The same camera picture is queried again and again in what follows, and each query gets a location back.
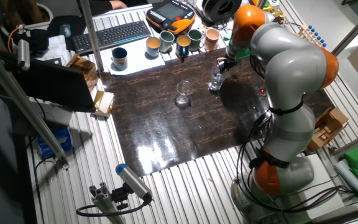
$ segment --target pink mug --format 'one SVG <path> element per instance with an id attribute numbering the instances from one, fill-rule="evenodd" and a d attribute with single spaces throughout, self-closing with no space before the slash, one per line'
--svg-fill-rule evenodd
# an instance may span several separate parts
<path id="1" fill-rule="evenodd" d="M 220 38 L 219 31 L 216 29 L 208 29 L 205 35 L 204 49 L 207 51 L 215 50 L 216 43 Z"/>

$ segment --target metal pole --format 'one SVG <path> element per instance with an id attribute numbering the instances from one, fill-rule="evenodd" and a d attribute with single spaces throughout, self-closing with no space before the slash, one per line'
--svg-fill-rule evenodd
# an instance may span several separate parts
<path id="1" fill-rule="evenodd" d="M 338 56 L 358 35 L 358 24 L 356 24 L 353 29 L 343 38 L 343 40 L 335 47 L 332 51 L 332 54 Z"/>
<path id="2" fill-rule="evenodd" d="M 55 136 L 49 130 L 45 122 L 31 107 L 27 96 L 20 87 L 11 72 L 7 72 L 0 60 L 0 84 L 5 89 L 7 94 L 12 98 L 13 102 L 23 112 L 24 116 L 30 121 L 35 130 L 42 136 L 53 153 L 60 159 L 63 167 L 68 168 L 67 157 L 65 151 L 62 149 Z"/>
<path id="3" fill-rule="evenodd" d="M 257 7 L 259 9 L 263 9 L 265 7 L 265 5 L 266 5 L 266 2 L 267 2 L 267 0 L 259 0 L 259 2 L 257 4 Z"/>
<path id="4" fill-rule="evenodd" d="M 333 156 L 338 156 L 340 157 L 341 155 L 347 153 L 348 151 L 354 149 L 355 147 L 358 146 L 358 139 L 350 142 L 349 144 L 345 145 L 344 147 L 337 149 L 333 152 Z"/>
<path id="5" fill-rule="evenodd" d="M 93 49 L 94 57 L 96 59 L 96 65 L 98 67 L 98 73 L 103 72 L 103 63 L 100 56 L 98 38 L 96 32 L 94 31 L 91 6 L 89 0 L 80 0 L 82 12 L 84 14 L 86 27 L 88 28 L 89 40 L 91 41 L 91 46 Z"/>

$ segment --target black keyboard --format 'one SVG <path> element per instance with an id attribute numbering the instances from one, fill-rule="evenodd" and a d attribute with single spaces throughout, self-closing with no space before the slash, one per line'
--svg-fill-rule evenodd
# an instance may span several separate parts
<path id="1" fill-rule="evenodd" d="M 100 50 L 126 44 L 150 36 L 151 33 L 144 21 L 131 22 L 96 32 Z M 92 46 L 89 34 L 73 37 L 75 52 L 91 53 Z"/>

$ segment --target green mug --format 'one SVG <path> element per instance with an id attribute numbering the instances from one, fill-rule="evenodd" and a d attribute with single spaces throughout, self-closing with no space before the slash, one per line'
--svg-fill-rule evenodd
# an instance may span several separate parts
<path id="1" fill-rule="evenodd" d="M 173 41 L 175 40 L 175 36 L 169 31 L 162 31 L 160 33 L 160 52 L 167 53 L 169 48 L 171 47 Z"/>
<path id="2" fill-rule="evenodd" d="M 204 44 L 201 42 L 203 38 L 203 34 L 196 29 L 190 30 L 187 33 L 187 36 L 190 38 L 190 51 L 197 51 L 198 49 L 202 48 Z"/>

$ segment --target dark blue mug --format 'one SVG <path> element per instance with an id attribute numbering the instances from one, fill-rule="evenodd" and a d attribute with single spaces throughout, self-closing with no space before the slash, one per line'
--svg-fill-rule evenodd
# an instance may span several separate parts
<path id="1" fill-rule="evenodd" d="M 180 35 L 177 38 L 177 55 L 181 58 L 189 56 L 191 40 L 186 35 Z"/>

